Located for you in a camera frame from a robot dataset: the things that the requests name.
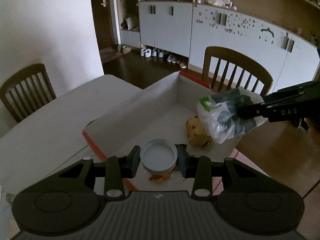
bag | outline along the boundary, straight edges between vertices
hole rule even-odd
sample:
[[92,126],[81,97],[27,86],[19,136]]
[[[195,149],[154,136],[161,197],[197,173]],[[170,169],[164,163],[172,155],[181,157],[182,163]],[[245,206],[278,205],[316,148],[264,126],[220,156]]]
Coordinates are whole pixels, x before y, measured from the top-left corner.
[[241,106],[262,102],[259,94],[234,88],[201,98],[197,105],[198,116],[207,134],[215,143],[221,144],[226,139],[246,134],[267,120],[262,116],[244,120],[236,114]]

doorway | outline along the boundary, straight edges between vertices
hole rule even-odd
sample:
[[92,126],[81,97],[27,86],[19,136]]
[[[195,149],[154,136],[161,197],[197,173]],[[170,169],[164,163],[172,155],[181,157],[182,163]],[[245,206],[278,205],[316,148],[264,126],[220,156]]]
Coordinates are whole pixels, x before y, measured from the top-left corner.
[[113,44],[109,0],[91,0],[94,29],[100,53]]

cabinet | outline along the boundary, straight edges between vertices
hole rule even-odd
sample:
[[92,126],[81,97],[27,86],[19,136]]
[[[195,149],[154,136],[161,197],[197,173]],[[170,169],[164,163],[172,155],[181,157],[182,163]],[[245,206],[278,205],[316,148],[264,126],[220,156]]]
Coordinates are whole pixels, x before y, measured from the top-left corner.
[[140,2],[141,43],[188,57],[192,3]]
[[285,87],[313,80],[318,64],[317,47],[293,35],[288,42],[288,54],[284,62],[274,92]]
[[[233,49],[252,58],[270,73],[274,80],[270,92],[273,91],[288,54],[285,45],[292,34],[257,18],[207,5],[195,5],[192,21],[191,65],[203,68],[205,49],[209,46]],[[217,60],[212,58],[210,72],[215,71]],[[229,68],[227,79],[232,69]],[[222,76],[222,73],[223,67],[220,67],[218,75]],[[240,73],[238,69],[234,80],[239,78]],[[248,76],[246,72],[241,85],[245,84]],[[251,80],[249,89],[255,81]],[[260,92],[262,87],[262,83],[259,83],[256,91]]]
[[141,48],[140,33],[132,30],[120,30],[121,44]]

cardboard box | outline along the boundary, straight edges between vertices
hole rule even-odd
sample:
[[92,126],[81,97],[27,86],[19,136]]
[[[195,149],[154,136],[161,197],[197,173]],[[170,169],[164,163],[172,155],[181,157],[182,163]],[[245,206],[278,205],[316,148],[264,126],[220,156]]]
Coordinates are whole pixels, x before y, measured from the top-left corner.
[[[128,155],[135,145],[141,147],[154,138],[187,144],[186,121],[197,115],[198,100],[211,95],[212,91],[183,75],[175,72],[163,78],[89,124],[83,135],[95,154],[103,161],[118,154]],[[240,137],[236,137],[213,144],[208,152],[200,154],[223,162],[239,140]],[[150,174],[140,163],[136,177],[124,180],[124,184],[129,190],[191,191],[194,181],[186,179],[177,184],[169,178],[159,183],[149,178]]]

round pad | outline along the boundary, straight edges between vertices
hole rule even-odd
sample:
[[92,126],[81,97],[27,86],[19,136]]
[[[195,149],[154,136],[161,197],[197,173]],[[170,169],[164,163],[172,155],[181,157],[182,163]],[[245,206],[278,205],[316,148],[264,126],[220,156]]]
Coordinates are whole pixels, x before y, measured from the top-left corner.
[[72,190],[44,193],[21,192],[13,200],[12,213],[19,227],[37,235],[62,235],[91,222],[100,203],[94,192]]
[[154,175],[170,172],[176,164],[178,151],[165,139],[153,139],[141,147],[140,159],[143,167]]
[[253,234],[294,230],[303,215],[298,193],[275,181],[240,179],[217,197],[217,210],[232,226]]

